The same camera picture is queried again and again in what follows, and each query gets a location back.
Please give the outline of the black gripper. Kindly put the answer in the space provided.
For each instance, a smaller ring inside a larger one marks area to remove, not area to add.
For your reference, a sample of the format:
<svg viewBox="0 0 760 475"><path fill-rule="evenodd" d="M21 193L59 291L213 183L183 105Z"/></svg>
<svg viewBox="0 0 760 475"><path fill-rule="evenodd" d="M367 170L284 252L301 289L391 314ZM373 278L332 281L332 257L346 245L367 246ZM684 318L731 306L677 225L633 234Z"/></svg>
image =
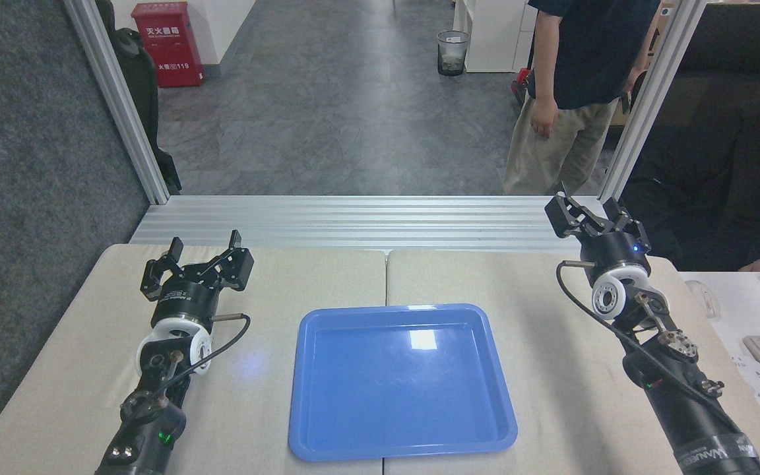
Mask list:
<svg viewBox="0 0 760 475"><path fill-rule="evenodd" d="M197 270L198 283L167 280L161 286L166 271L172 273L172 276L184 277L184 271L179 265L182 249L181 238L173 237L169 249L159 259L146 262L140 291L148 301L156 301L152 327L163 319L177 317L211 329L220 290L245 290L254 265L253 256L249 249L241 246L240 232L232 230L227 249L205 263L202 270Z"/></svg>
<svg viewBox="0 0 760 475"><path fill-rule="evenodd" d="M641 220L632 217L614 197L604 201L602 207L615 229L609 234L603 234L604 219L580 205L569 195L564 182L560 181L545 206L545 213L559 238L582 236L580 259L594 265L585 270L590 285L594 285L607 271L620 267L639 267L650 274L647 253L651 251L651 243Z"/></svg>

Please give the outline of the standing person's hand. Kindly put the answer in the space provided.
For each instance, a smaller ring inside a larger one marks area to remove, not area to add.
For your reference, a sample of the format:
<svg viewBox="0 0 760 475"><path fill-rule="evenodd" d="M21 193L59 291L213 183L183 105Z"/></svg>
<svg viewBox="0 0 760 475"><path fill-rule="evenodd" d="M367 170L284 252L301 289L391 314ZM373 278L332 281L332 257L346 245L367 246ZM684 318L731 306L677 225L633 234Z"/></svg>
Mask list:
<svg viewBox="0 0 760 475"><path fill-rule="evenodd" d="M554 98L542 95L534 99L530 117L533 132L543 139L550 138L557 123L558 112Z"/></svg>

